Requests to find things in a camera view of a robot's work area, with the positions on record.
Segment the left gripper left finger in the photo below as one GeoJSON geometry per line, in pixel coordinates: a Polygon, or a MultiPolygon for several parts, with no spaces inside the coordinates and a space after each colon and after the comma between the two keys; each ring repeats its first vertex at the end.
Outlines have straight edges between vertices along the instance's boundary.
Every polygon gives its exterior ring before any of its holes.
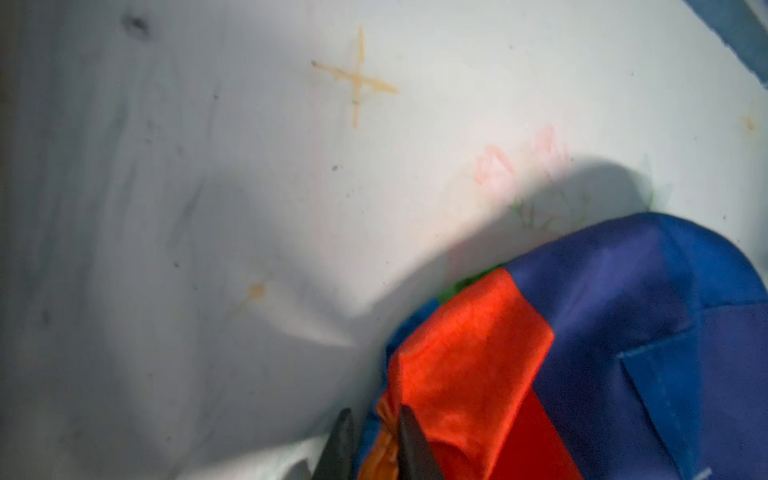
{"type": "Polygon", "coordinates": [[[345,408],[336,419],[311,479],[349,480],[352,476],[355,451],[352,411],[345,408]]]}

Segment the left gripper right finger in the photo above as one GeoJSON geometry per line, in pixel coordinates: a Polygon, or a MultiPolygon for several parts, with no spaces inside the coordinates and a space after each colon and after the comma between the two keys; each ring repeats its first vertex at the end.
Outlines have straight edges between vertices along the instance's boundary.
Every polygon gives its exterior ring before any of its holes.
{"type": "Polygon", "coordinates": [[[414,411],[402,405],[398,418],[398,479],[444,480],[414,411]]]}

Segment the colourful patterned shorts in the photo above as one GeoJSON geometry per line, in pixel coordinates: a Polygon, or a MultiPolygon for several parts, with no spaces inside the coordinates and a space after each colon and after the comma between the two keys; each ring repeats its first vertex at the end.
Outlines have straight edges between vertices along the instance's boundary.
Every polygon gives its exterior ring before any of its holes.
{"type": "Polygon", "coordinates": [[[763,479],[767,290],[695,223],[606,221],[398,327],[355,478],[397,477],[405,406],[448,479],[763,479]]]}

